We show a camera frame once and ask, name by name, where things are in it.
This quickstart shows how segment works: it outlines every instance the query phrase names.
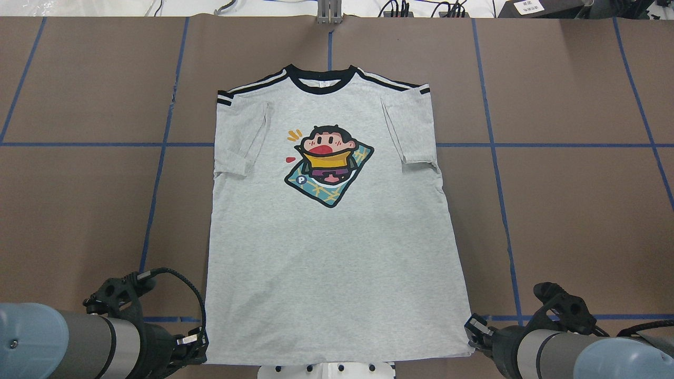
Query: cartoon hair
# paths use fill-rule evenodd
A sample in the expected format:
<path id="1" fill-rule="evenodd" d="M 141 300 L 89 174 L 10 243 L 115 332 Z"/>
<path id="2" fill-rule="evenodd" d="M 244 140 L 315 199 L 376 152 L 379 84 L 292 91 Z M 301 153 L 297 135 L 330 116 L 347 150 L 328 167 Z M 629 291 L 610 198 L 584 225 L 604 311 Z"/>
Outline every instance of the cartoon hair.
<path id="1" fill-rule="evenodd" d="M 311 134 L 309 134 L 309 137 L 307 137 L 307 139 L 312 140 L 314 137 L 316 137 L 316 134 L 322 134 L 322 133 L 339 133 L 342 136 L 342 142 L 347 143 L 349 141 L 353 141 L 353 142 L 356 143 L 356 146 L 358 146 L 358 141 L 353 139 L 353 137 L 351 137 L 351 134 L 349 132 L 342 129 L 337 124 L 335 124 L 335 125 L 323 125 L 323 126 L 314 125 L 313 130 L 311 131 Z"/>

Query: metal bracket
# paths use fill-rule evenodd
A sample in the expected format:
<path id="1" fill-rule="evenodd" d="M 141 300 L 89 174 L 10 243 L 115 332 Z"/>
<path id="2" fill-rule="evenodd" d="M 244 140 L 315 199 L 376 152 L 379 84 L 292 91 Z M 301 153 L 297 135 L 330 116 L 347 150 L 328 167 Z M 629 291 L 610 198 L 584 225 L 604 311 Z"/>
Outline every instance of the metal bracket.
<path id="1" fill-rule="evenodd" d="M 341 24 L 342 0 L 318 0 L 318 23 Z"/>

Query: robotic arm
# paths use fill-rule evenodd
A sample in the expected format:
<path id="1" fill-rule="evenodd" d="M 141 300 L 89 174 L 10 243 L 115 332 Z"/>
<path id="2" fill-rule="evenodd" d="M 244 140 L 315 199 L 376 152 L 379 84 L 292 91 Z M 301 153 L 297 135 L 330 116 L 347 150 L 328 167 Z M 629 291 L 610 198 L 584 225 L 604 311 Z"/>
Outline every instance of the robotic arm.
<path id="1" fill-rule="evenodd" d="M 539 283 L 543 302 L 526 326 L 487 327 L 473 314 L 465 324 L 470 345 L 491 358 L 508 379 L 674 379 L 672 338 L 622 338 L 641 330 L 672 327 L 674 320 L 625 329 L 610 338 L 596 325 L 585 301 L 556 283 Z M 553 321 L 547 312 L 559 320 Z"/>
<path id="2" fill-rule="evenodd" d="M 154 277 L 162 273 L 181 279 L 199 300 L 202 325 L 188 337 L 143 321 L 138 298 L 154 288 Z M 170 268 L 108 279 L 83 305 L 88 314 L 0 303 L 0 378 L 161 379 L 206 361 L 204 301 Z"/>

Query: white bracket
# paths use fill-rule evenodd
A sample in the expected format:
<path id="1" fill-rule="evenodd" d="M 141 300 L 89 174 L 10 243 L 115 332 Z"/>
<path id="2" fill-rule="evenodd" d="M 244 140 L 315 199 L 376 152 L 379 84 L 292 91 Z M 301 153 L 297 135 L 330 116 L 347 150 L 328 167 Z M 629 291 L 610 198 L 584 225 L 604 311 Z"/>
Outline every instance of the white bracket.
<path id="1" fill-rule="evenodd" d="M 318 23 L 341 24 L 342 0 L 318 0 Z"/>
<path id="2" fill-rule="evenodd" d="M 257 379 L 395 379 L 394 367 L 384 362 L 262 366 L 257 372 Z"/>

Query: cartoon boy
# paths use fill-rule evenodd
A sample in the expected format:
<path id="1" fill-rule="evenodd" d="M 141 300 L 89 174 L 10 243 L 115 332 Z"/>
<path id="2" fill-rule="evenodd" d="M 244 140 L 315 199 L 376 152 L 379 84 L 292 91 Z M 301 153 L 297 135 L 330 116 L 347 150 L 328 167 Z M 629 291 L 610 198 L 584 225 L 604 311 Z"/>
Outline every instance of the cartoon boy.
<path id="1" fill-rule="evenodd" d="M 339 125 L 314 126 L 311 134 L 295 146 L 305 164 L 302 173 L 316 181 L 336 185 L 346 181 L 356 166 L 353 152 L 358 141 Z"/>

